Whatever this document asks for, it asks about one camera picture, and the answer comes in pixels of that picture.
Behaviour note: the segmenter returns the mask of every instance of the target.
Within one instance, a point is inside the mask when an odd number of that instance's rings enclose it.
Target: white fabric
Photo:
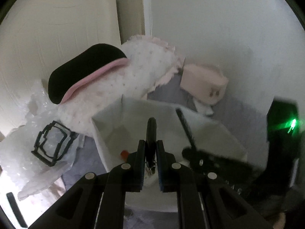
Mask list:
[[[90,119],[95,113],[122,94],[142,98],[156,85],[167,83],[184,62],[184,57],[175,52],[175,47],[158,38],[134,36],[121,46],[121,50],[130,60],[128,66],[109,71],[59,105],[59,117],[66,127],[92,136]]]

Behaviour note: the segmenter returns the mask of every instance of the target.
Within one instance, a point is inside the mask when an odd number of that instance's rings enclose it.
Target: white wall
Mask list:
[[[152,16],[154,36],[219,65],[237,98],[263,113],[296,99],[305,118],[305,32],[284,0],[152,0]]]

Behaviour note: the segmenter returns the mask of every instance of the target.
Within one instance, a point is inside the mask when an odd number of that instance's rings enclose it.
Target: green light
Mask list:
[[[291,124],[290,124],[290,129],[288,131],[288,133],[290,133],[291,130],[293,130],[295,128],[295,125],[296,125],[296,119],[293,119],[291,121]]]

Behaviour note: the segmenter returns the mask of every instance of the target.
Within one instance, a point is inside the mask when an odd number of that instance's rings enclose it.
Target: white wooden furniture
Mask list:
[[[116,0],[17,0],[0,25],[0,132],[20,126],[34,80],[97,43],[121,44]]]

